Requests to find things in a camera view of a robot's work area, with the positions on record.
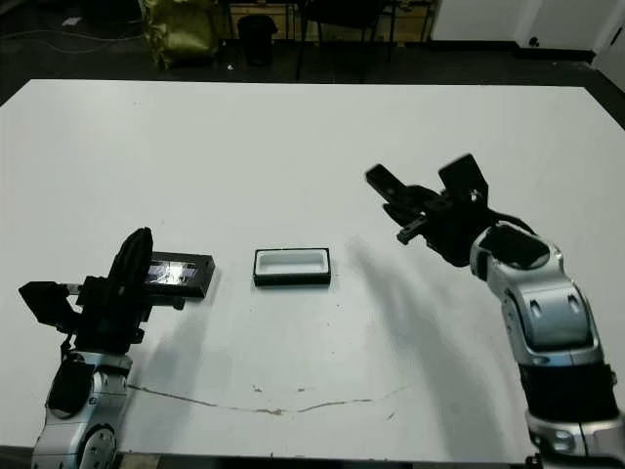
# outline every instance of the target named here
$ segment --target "door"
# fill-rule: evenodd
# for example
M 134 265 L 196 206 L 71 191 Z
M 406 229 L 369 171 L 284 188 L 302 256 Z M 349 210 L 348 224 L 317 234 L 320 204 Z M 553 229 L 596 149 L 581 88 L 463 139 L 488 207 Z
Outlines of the door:
M 593 67 L 625 92 L 625 23 L 618 28 L 609 45 L 595 58 Z

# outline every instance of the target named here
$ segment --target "black mechanical claw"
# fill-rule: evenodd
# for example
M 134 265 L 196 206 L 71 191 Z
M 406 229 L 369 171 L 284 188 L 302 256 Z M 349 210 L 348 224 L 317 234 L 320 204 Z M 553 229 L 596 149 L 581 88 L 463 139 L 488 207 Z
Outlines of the black mechanical claw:
M 386 201 L 384 209 L 403 228 L 397 239 L 407 244 L 422 235 L 428 245 L 456 267 L 469 265 L 471 246 L 486 228 L 507 221 L 533 233 L 518 218 L 488 208 L 488 184 L 470 154 L 438 171 L 445 189 L 405 186 L 381 164 L 367 171 L 367 183 Z
M 39 322 L 68 334 L 62 351 L 69 348 L 69 338 L 76 335 L 75 346 L 84 351 L 125 354 L 131 344 L 141 343 L 152 306 L 181 309 L 185 299 L 179 295 L 154 294 L 145 281 L 152 257 L 149 228 L 132 233 L 122 244 L 108 277 L 86 277 L 79 289 L 78 314 L 67 302 L 69 289 L 53 281 L 32 281 L 19 292 Z

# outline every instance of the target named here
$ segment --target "trash can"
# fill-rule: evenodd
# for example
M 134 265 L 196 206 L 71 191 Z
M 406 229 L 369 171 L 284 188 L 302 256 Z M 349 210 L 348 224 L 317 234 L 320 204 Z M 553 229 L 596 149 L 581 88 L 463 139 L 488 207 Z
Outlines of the trash can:
M 277 33 L 273 20 L 266 15 L 249 15 L 236 24 L 250 65 L 271 64 L 271 35 Z

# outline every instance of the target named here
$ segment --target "silver robot arm segment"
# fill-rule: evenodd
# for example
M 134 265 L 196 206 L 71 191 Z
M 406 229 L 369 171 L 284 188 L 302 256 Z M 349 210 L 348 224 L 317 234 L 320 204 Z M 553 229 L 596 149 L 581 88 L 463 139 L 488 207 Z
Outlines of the silver robot arm segment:
M 532 442 L 548 459 L 607 458 L 625 467 L 615 375 L 604 363 L 590 304 L 564 272 L 559 249 L 497 224 L 473 244 L 471 270 L 501 301 Z

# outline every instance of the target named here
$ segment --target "chair leg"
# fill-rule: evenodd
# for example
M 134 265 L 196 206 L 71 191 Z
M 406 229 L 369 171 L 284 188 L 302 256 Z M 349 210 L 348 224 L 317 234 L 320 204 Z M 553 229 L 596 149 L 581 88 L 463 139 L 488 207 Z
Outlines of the chair leg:
M 423 28 L 421 29 L 421 42 L 425 42 L 426 30 L 428 29 L 428 20 L 430 19 L 430 4 L 426 7 L 426 17 L 423 20 Z
M 289 4 L 284 4 L 284 29 L 286 31 L 286 40 L 289 40 Z
M 389 35 L 389 53 L 387 54 L 387 62 L 391 61 L 391 52 L 393 51 L 393 46 L 395 45 L 396 7 L 397 7 L 397 3 L 395 0 L 393 0 L 393 5 L 391 7 L 391 34 Z
M 297 60 L 297 69 L 295 71 L 295 81 L 300 81 L 300 71 L 302 70 L 302 61 L 304 60 L 304 48 L 306 47 L 306 32 L 309 27 L 309 21 L 302 15 L 302 43 L 300 45 L 300 56 Z
M 378 20 L 376 20 L 373 23 L 373 26 L 371 26 L 371 37 L 369 38 L 370 42 L 373 42 L 375 40 L 375 33 L 378 32 Z
M 234 25 L 232 24 L 232 7 L 230 2 L 226 5 L 226 16 L 228 17 L 228 28 L 230 30 L 230 39 L 234 39 Z

